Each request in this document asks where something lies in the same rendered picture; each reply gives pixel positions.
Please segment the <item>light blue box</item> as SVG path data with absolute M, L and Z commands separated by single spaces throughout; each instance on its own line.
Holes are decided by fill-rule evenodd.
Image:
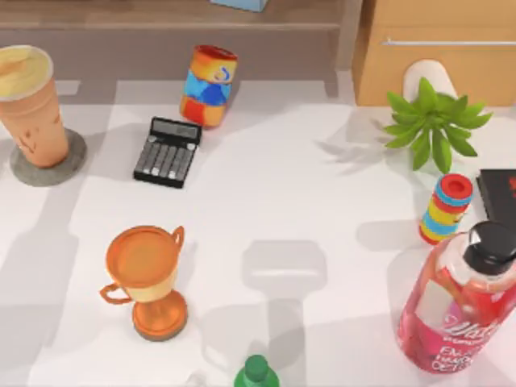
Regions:
M 268 0 L 209 0 L 210 3 L 246 10 L 251 12 L 261 12 L 266 7 Z

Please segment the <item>black calculator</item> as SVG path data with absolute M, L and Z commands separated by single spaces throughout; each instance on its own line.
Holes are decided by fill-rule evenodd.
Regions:
M 195 123 L 153 117 L 133 178 L 182 189 L 201 137 Z

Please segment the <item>green bottle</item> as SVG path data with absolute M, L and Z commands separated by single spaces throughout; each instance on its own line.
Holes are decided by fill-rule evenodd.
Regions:
M 233 387 L 280 387 L 278 375 L 262 355 L 249 356 L 237 373 Z

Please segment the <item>grey round coaster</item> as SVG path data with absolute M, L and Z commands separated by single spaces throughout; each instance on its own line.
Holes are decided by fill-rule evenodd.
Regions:
M 22 183 L 32 187 L 59 185 L 79 173 L 87 157 L 87 144 L 82 135 L 65 129 L 69 143 L 68 155 L 51 168 L 38 168 L 31 164 L 18 148 L 10 154 L 10 169 Z

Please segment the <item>black book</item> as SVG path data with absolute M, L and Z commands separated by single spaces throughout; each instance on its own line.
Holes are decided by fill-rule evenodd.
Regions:
M 481 169 L 476 183 L 487 219 L 516 230 L 516 169 Z

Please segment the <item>green plant in white pot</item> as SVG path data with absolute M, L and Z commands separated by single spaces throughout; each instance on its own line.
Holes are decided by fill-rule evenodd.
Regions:
M 452 154 L 476 157 L 470 144 L 472 131 L 493 116 L 481 102 L 471 103 L 458 95 L 447 70 L 437 60 L 413 63 L 403 77 L 402 93 L 387 93 L 393 123 L 384 132 L 393 138 L 389 149 L 408 148 L 412 169 L 418 171 L 429 160 L 442 173 L 452 169 Z

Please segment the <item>wooden cupboard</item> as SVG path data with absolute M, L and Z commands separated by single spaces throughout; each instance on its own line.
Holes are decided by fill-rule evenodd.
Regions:
M 516 103 L 516 0 L 363 0 L 352 60 L 356 103 L 438 92 Z

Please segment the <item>orange trophy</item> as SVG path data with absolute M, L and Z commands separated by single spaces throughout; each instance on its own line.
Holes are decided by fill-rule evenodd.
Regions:
M 149 341 L 178 335 L 188 319 L 187 303 L 175 289 L 185 228 L 173 232 L 137 226 L 118 235 L 106 252 L 106 270 L 113 282 L 100 290 L 112 305 L 132 303 L 135 330 Z

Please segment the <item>wooden open shelf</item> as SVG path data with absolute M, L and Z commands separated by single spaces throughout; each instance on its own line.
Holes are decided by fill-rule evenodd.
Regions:
M 47 51 L 61 80 L 181 81 L 196 45 L 235 53 L 238 81 L 321 81 L 337 94 L 362 0 L 269 0 L 252 13 L 209 0 L 0 0 L 0 47 Z

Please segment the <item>orange drink cup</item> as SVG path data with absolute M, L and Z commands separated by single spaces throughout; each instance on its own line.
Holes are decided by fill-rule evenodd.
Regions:
M 54 64 L 43 49 L 31 45 L 0 48 L 0 122 L 38 168 L 50 168 L 68 155 Z

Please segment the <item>stack of coloured rings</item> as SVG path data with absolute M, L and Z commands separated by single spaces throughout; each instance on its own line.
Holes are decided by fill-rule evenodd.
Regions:
M 468 177 L 458 173 L 441 176 L 420 220 L 420 236 L 429 244 L 436 245 L 455 234 L 472 201 L 472 194 L 472 182 Z

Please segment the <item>orange red blue can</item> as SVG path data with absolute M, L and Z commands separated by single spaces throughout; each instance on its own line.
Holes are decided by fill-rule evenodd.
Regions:
M 231 95 L 238 57 L 214 45 L 194 47 L 180 103 L 181 115 L 203 127 L 217 127 Z

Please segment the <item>pink bottle with black cap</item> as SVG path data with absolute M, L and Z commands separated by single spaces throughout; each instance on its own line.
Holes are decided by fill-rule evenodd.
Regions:
M 419 368 L 467 368 L 516 309 L 516 231 L 474 225 L 432 249 L 397 329 L 400 349 Z

